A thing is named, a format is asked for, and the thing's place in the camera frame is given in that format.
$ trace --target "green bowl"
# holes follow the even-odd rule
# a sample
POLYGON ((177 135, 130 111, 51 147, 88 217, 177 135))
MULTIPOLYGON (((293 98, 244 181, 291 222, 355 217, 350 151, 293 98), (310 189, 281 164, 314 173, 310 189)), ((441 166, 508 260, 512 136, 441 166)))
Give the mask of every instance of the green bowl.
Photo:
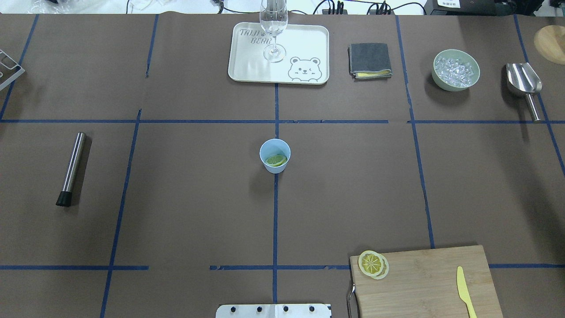
POLYGON ((455 50, 455 49, 449 49, 449 50, 445 50, 445 51, 441 51, 439 52, 436 57, 433 59, 433 63, 432 63, 432 78, 433 81, 436 82, 436 84, 445 89, 446 91, 450 91, 450 92, 458 92, 458 91, 462 91, 464 89, 467 89, 473 85, 475 85, 475 83, 477 83, 479 81, 479 77, 481 76, 481 70, 479 68, 479 65, 477 64, 477 61, 475 61, 475 59, 470 56, 469 54, 460 51, 460 50, 455 50), (445 82, 444 80, 442 80, 439 75, 436 72, 436 68, 434 67, 434 65, 436 65, 436 60, 438 60, 439 58, 455 58, 455 59, 460 59, 462 63, 469 63, 471 64, 471 67, 473 68, 473 72, 475 73, 472 77, 471 77, 471 85, 466 86, 466 87, 456 87, 453 85, 448 84, 447 82, 445 82))

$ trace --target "lemon slice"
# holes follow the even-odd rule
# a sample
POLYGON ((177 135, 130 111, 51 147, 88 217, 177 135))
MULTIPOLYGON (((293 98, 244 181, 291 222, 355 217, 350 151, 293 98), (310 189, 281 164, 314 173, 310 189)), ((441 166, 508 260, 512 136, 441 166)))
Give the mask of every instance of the lemon slice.
POLYGON ((375 277, 383 272, 384 261, 381 255, 375 251, 364 251, 359 255, 359 269, 369 277, 375 277))
POLYGON ((278 167, 286 162, 286 156, 283 154, 276 154, 268 157, 265 163, 271 167, 278 167))
POLYGON ((383 254, 379 254, 379 256, 381 257, 381 262, 383 264, 383 270, 377 276, 371 276, 371 278, 373 278, 374 280, 381 280, 381 279, 385 278, 385 276, 388 274, 388 270, 390 268, 390 266, 388 264, 388 260, 386 259, 386 257, 383 254))

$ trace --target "glass stem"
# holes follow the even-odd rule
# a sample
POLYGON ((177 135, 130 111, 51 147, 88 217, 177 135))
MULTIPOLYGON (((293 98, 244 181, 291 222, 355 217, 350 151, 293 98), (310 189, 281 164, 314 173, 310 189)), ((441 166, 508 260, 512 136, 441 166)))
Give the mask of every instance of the glass stem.
POLYGON ((273 36, 273 48, 271 49, 271 53, 277 54, 279 52, 279 48, 277 48, 277 37, 273 36))

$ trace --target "blue tape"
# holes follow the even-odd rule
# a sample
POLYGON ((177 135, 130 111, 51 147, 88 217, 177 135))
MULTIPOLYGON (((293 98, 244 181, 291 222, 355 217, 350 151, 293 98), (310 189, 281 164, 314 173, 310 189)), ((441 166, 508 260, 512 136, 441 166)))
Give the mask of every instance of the blue tape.
POLYGON ((275 138, 279 138, 279 84, 275 83, 275 138))
POLYGON ((417 121, 411 120, 407 123, 414 124, 533 124, 532 121, 417 121))
POLYGON ((279 265, 279 270, 349 270, 349 265, 279 265))
POLYGON ((271 120, 214 120, 214 119, 143 119, 140 123, 162 124, 162 123, 210 123, 210 124, 273 124, 271 120))
POLYGON ((149 266, 113 266, 112 270, 149 270, 149 266))
MULTIPOLYGON (((33 19, 32 28, 29 30, 28 39, 25 42, 24 50, 21 52, 20 61, 18 62, 21 65, 24 62, 25 53, 28 51, 29 43, 32 40, 33 31, 35 31, 35 27, 37 25, 37 20, 39 19, 39 14, 36 14, 35 19, 33 19)), ((4 112, 6 111, 6 107, 8 106, 8 101, 10 100, 10 95, 12 95, 12 90, 14 89, 14 84, 16 81, 13 81, 8 88, 8 92, 6 93, 6 98, 4 99, 4 104, 2 105, 2 110, 0 110, 0 119, 4 117, 4 112)))
MULTIPOLYGON (((0 270, 108 270, 102 265, 0 265, 0 270)), ((149 266, 114 266, 113 270, 149 270, 149 266)))
POLYGON ((279 121, 283 124, 388 124, 387 120, 282 120, 279 121))
POLYGON ((153 34, 151 35, 151 44, 149 45, 149 54, 147 55, 147 70, 145 71, 145 78, 149 77, 149 66, 151 65, 151 56, 153 55, 153 45, 155 44, 155 34, 157 32, 157 22, 159 15, 155 15, 155 22, 153 22, 153 34))
POLYGON ((272 270, 273 265, 212 265, 210 270, 272 270))
POLYGON ((108 266, 81 265, 0 265, 0 270, 108 270, 108 266))
POLYGON ((436 248, 436 244, 433 241, 433 228, 432 228, 432 218, 429 215, 429 204, 428 204, 428 194, 425 189, 425 180, 424 180, 424 169, 422 168, 422 160, 420 155, 420 145, 418 143, 418 133, 416 132, 416 119, 414 118, 414 108, 412 108, 412 98, 410 97, 410 91, 408 90, 408 72, 406 70, 406 60, 404 58, 404 48, 402 46, 402 35, 400 31, 400 20, 398 15, 395 16, 396 18, 396 30, 398 33, 398 43, 400 45, 400 56, 402 58, 402 70, 404 73, 404 84, 406 86, 406 97, 408 99, 408 104, 410 106, 410 122, 412 125, 412 135, 414 137, 414 147, 416 149, 416 159, 418 160, 418 171, 420 173, 420 185, 422 187, 422 193, 424 194, 424 203, 425 203, 425 213, 426 218, 428 220, 428 236, 429 236, 429 245, 430 248, 436 248))
POLYGON ((489 268, 565 268, 565 264, 489 264, 489 268))
POLYGON ((108 303, 108 294, 110 293, 110 281, 112 281, 112 270, 108 270, 106 276, 106 287, 104 287, 104 298, 102 299, 102 307, 100 308, 100 318, 104 318, 106 314, 106 304, 108 303))
MULTIPOLYGON (((516 32, 518 33, 518 40, 520 40, 520 45, 522 46, 522 52, 524 53, 524 59, 526 62, 529 62, 528 53, 526 53, 526 48, 524 46, 524 41, 522 40, 522 33, 520 32, 520 23, 518 23, 518 16, 514 15, 514 24, 516 25, 516 32)), ((553 129, 551 127, 551 123, 549 120, 549 116, 547 116, 547 111, 545 109, 544 101, 541 98, 541 94, 537 96, 538 100, 540 101, 541 110, 545 117, 545 123, 547 125, 547 130, 549 131, 549 135, 551 137, 551 142, 553 143, 553 148, 555 149, 555 154, 557 155, 557 160, 559 161, 559 165, 561 166, 561 172, 565 175, 565 165, 563 164, 563 157, 561 156, 561 151, 559 151, 559 146, 557 145, 557 140, 555 139, 555 135, 553 134, 553 129)))
POLYGON ((537 99, 540 101, 541 111, 544 113, 546 119, 547 130, 549 131, 549 136, 551 137, 551 142, 553 143, 553 148, 555 149, 555 154, 557 155, 557 160, 559 160, 559 165, 561 166, 561 172, 565 176, 565 165, 563 164, 563 157, 561 156, 561 151, 559 150, 559 145, 555 139, 555 134, 553 134, 553 128, 549 122, 549 117, 547 116, 547 111, 545 109, 544 100, 541 98, 541 94, 537 95, 537 99))
POLYGON ((135 123, 131 119, 2 119, 1 123, 135 123))
POLYGON ((279 263, 279 175, 275 174, 273 203, 273 304, 277 303, 277 266, 279 263))
POLYGON ((514 24, 516 25, 516 31, 518 33, 518 39, 520 40, 520 46, 522 47, 522 53, 524 53, 524 59, 526 60, 526 63, 528 63, 528 53, 526 53, 526 47, 524 46, 524 41, 522 41, 522 33, 520 32, 520 25, 518 24, 518 16, 516 14, 514 14, 514 24))
POLYGON ((128 192, 129 176, 132 170, 133 152, 136 148, 137 131, 140 126, 141 109, 137 112, 136 126, 133 130, 132 146, 129 150, 128 168, 125 173, 124 189, 121 193, 120 210, 118 212, 118 222, 116 224, 116 232, 114 233, 114 242, 112 244, 112 254, 110 255, 110 265, 108 269, 108 276, 106 277, 106 288, 104 289, 104 298, 102 299, 102 308, 100 310, 100 318, 104 318, 106 313, 106 303, 108 302, 108 293, 110 291, 110 282, 112 281, 112 268, 114 267, 114 260, 116 258, 116 250, 118 248, 118 238, 120 237, 121 218, 124 214, 125 196, 128 192))

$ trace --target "yellow plastic knife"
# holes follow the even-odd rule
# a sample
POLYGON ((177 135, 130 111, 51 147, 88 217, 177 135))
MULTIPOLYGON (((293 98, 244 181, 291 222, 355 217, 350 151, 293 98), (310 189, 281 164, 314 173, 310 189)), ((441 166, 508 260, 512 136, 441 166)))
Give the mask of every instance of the yellow plastic knife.
POLYGON ((473 309, 473 304, 471 303, 471 296, 469 296, 469 290, 467 289, 467 282, 465 281, 465 274, 463 274, 463 268, 461 266, 457 267, 457 290, 459 291, 459 297, 462 301, 467 304, 467 311, 469 312, 469 318, 477 318, 475 310, 473 309))

